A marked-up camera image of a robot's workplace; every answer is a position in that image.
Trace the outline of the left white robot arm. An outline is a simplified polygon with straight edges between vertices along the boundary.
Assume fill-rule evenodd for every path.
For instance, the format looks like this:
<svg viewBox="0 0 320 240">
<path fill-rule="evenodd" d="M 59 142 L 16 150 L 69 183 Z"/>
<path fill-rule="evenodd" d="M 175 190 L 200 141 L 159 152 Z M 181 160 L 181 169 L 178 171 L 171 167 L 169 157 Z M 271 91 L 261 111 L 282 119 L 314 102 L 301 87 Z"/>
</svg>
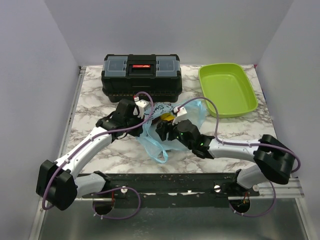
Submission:
<svg viewBox="0 0 320 240">
<path fill-rule="evenodd" d="M 138 137 L 142 131 L 148 101 L 122 99 L 115 111 L 100 118 L 92 131 L 75 148 L 55 161 L 45 160 L 38 173 L 36 193 L 42 197 L 42 208 L 66 210 L 76 198 L 96 193 L 104 198 L 110 194 L 108 177 L 96 171 L 80 176 L 83 168 L 102 149 L 123 134 Z"/>
</svg>

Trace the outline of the blue plastic bag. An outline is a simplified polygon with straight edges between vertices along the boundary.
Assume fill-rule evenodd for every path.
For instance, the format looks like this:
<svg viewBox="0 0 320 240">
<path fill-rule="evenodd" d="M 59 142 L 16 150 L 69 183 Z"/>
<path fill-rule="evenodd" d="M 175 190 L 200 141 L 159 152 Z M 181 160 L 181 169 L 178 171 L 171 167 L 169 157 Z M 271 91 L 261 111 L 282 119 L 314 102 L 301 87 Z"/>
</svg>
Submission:
<svg viewBox="0 0 320 240">
<path fill-rule="evenodd" d="M 169 114 L 180 103 L 165 103 L 157 102 L 154 104 L 151 118 L 142 126 L 143 132 L 136 139 L 143 145 L 145 151 L 151 159 L 158 163 L 166 163 L 168 161 L 167 151 L 188 151 L 182 143 L 176 140 L 161 141 L 159 135 L 156 133 L 156 125 L 159 117 L 163 114 Z M 187 111 L 187 119 L 198 128 L 202 126 L 205 121 L 207 110 L 201 100 L 193 100 L 184 107 Z"/>
</svg>

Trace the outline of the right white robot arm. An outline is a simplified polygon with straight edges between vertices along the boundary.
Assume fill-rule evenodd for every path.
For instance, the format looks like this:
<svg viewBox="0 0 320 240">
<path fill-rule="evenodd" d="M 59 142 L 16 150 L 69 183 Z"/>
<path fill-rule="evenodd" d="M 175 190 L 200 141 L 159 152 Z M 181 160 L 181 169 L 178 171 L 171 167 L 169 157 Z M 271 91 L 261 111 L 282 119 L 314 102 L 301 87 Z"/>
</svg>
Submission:
<svg viewBox="0 0 320 240">
<path fill-rule="evenodd" d="M 227 142 L 200 133 L 190 120 L 176 124 L 162 120 L 155 131 L 162 141 L 177 140 L 201 159 L 230 158 L 252 162 L 253 166 L 237 170 L 230 183 L 230 191 L 236 196 L 267 181 L 286 185 L 293 172 L 293 152 L 269 134 L 258 140 Z"/>
</svg>

